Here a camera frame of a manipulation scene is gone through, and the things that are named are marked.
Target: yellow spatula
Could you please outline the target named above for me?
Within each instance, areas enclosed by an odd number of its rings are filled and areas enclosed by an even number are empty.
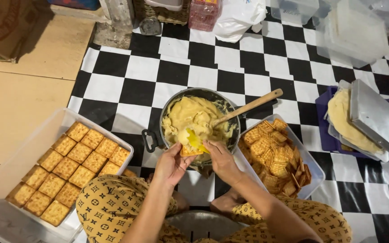
[[[205,148],[205,147],[203,146],[202,140],[201,140],[198,136],[196,136],[195,131],[193,131],[193,130],[191,130],[191,129],[189,129],[189,128],[186,128],[185,130],[186,130],[186,131],[188,132],[188,134],[189,134],[189,136],[187,137],[187,139],[188,139],[188,142],[190,143],[190,145],[191,145],[192,147],[197,148],[198,150],[200,150],[200,151],[202,151],[202,152],[210,153],[210,152],[208,151],[208,149]]]

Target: monogram pattern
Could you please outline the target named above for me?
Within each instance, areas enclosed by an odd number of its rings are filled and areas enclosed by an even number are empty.
[[[149,184],[142,178],[130,178],[117,175],[103,175],[95,178],[80,192],[76,209],[79,220],[88,233],[90,242],[119,242],[139,213],[139,208],[148,191]],[[88,191],[91,200],[83,202]],[[119,195],[114,199],[103,196]],[[287,207],[294,211],[315,232],[328,243],[350,242],[352,230],[343,215],[325,204],[277,197]],[[177,204],[171,198],[167,215],[176,213]],[[235,221],[248,224],[221,240],[222,243],[278,243],[271,234],[261,215],[249,204],[236,206],[232,218]],[[164,223],[160,233],[160,243],[188,243],[179,229]],[[195,243],[218,243],[213,239],[199,239]]]

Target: tiled floor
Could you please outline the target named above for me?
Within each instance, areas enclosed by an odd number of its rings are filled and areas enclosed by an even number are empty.
[[[0,61],[0,164],[54,110],[67,106],[94,24],[42,14],[19,63]]]

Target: black and white checkered mat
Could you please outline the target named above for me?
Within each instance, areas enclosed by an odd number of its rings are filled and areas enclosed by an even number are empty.
[[[357,78],[389,98],[389,54],[359,69],[331,61],[317,55],[311,21],[285,23],[267,10],[262,31],[249,30],[235,44],[218,41],[211,32],[164,24],[160,36],[135,29],[131,50],[92,45],[68,108],[130,143],[129,168],[146,177],[160,152],[146,152],[140,131],[157,130],[161,110],[176,92],[204,87],[242,106],[281,88],[278,104],[249,115],[243,129],[273,113],[283,117],[325,171],[326,180],[311,199],[342,212],[354,242],[389,242],[389,163],[323,152],[315,106],[328,85]],[[192,208],[200,209],[228,189],[217,176],[206,180],[193,170],[178,185]]]

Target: metal pot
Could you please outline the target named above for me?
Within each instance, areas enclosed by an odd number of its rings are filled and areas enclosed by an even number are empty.
[[[232,106],[232,104],[229,102],[229,100],[226,99],[224,96],[222,96],[221,94],[219,94],[216,91],[205,89],[205,88],[189,88],[186,90],[182,90],[182,91],[176,93],[174,96],[172,96],[168,100],[168,102],[165,104],[165,106],[163,107],[162,113],[160,115],[160,120],[159,120],[159,124],[160,124],[159,130],[153,131],[153,130],[145,129],[142,131],[143,142],[145,144],[146,150],[149,153],[154,152],[155,148],[157,146],[161,146],[161,145],[165,145],[167,148],[170,148],[171,144],[169,144],[169,142],[165,140],[164,129],[162,128],[162,119],[168,113],[168,106],[173,105],[174,104],[173,101],[181,99],[182,97],[200,97],[200,98],[204,98],[204,99],[211,101],[211,102],[216,102],[216,103],[222,105],[222,106],[218,106],[218,108],[223,113],[229,113],[229,112],[232,112],[235,110],[235,108]],[[267,106],[270,107],[275,103],[277,103],[277,99],[274,99],[274,100],[267,102],[261,106],[258,106],[257,108],[251,110],[251,112],[255,111],[255,110],[265,109]],[[236,147],[238,146],[238,141],[240,139],[240,134],[241,134],[241,124],[240,124],[240,119],[238,116],[229,120],[230,126],[234,125],[234,124],[236,124],[236,127],[233,130],[232,137],[228,140],[228,143],[227,143],[227,149],[231,153],[233,153],[235,151]],[[153,139],[153,143],[151,144],[151,148],[148,145],[147,136],[151,136]],[[192,163],[193,166],[205,166],[205,165],[210,165],[210,164],[212,164],[211,160],[202,161],[202,162],[196,161],[196,162]]]

